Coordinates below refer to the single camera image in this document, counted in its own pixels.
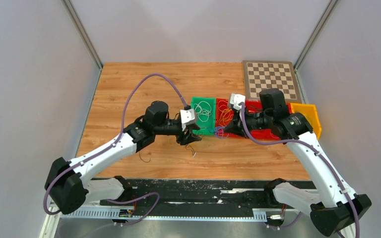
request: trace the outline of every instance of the checkered board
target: checkered board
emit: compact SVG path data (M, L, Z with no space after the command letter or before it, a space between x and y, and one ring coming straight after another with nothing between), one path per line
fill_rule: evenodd
M278 88L286 102L302 103L299 85L291 62L243 61L247 100L259 101L259 92Z

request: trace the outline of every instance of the plastic bin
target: plastic bin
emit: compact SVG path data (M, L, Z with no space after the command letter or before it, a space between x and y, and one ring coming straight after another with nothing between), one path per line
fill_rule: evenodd
M198 121L196 124L201 128L200 130L193 130L196 135L213 135L215 128L215 98L199 98L192 97L191 107L195 110ZM210 115L200 114L201 110L208 110Z
M290 103L291 111L295 113L303 114L310 125L313 127L313 131L319 140L320 134L322 133L322 126L320 125L318 112L316 110L316 105L314 104L300 104L300 103Z
M228 107L227 104L228 104L228 100L227 99L223 99L223 98L217 98L216 99L216 102L217 102L217 109L216 109L216 121L215 121L215 126L223 126L224 124L224 121L226 122L230 122L231 119L229 119L229 115L227 114L226 116L226 120L222 119L222 115L223 115L223 112L224 111L224 106L225 107ZM262 110L262 104L260 103L260 101L248 101L246 100L245 101L245 106L248 108L249 112L251 113L254 113L254 112L257 112L257 111L261 111ZM287 106L288 106L288 111L291 113L292 110L291 110L291 106L289 103L287 103ZM230 136L230 137L240 137L242 138L241 136L238 136L238 135L234 135L234 134L231 134L231 133L218 133L219 136ZM264 129L264 130L253 130L251 131L251 135L255 138L255 139L261 139L261 140L279 140L279 137L278 136L275 136L274 134L272 134L271 130L270 129Z

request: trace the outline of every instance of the white wall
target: white wall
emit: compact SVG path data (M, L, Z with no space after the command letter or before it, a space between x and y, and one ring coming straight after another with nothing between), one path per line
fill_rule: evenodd
M59 0L0 0L0 238L37 237L52 161L72 157L99 71Z
M104 62L295 62L328 0L72 0Z
M341 1L300 70L321 143L372 207L361 237L381 237L381 2Z

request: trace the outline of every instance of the wooden tabletop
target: wooden tabletop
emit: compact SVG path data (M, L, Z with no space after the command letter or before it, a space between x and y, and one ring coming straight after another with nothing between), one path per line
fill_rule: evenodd
M98 83L78 156L113 139L120 131L126 98L145 76L170 78L188 104L192 97L228 98L244 94L241 63L106 63ZM144 82L128 105L125 126L145 113L153 101L169 105L170 115L183 108L175 91L160 77ZM196 155L175 143L173 136L157 136L153 144L114 163L99 177L158 179L310 179L295 155L284 145L259 146L249 139L205 136L193 144Z

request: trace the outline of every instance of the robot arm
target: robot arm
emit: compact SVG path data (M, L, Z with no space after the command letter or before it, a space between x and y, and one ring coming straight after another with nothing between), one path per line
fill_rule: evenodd
M137 153L153 143L156 135L175 135L176 142L181 145L201 140L201 137L192 133L194 129L199 129L195 124L194 110L188 107L180 110L178 114L178 119L169 119L168 105L160 101L153 102L147 108L145 115L125 127L120 140L117 141L118 136L116 136L88 154L69 161L63 158L55 160L46 180L45 189L60 173L80 163L80 166L62 176L50 190L51 198L63 214L75 211L86 202L119 198L127 186L123 184L123 179L92 180L92 178L114 162ZM90 156L95 157L82 162Z
M278 178L265 187L269 203L273 206L287 204L310 216L313 224L325 236L330 236L354 222L353 211L345 194L355 205L358 216L362 217L371 206L370 199L365 194L357 195L356 191L336 171L306 118L301 113L290 114L288 112L284 95L278 89L262 91L260 100L262 112L249 113L245 109L246 128L248 131L271 129L274 135L285 140L286 145L303 164L318 190L318 194L308 193ZM244 101L243 95L231 95L229 107L235 114L230 124L225 127L225 132L248 137L244 130L244 121L241 118ZM313 146L316 151L302 143L291 143L291 140L305 142L305 144ZM328 165L318 157L319 154L336 172L344 190L340 188Z

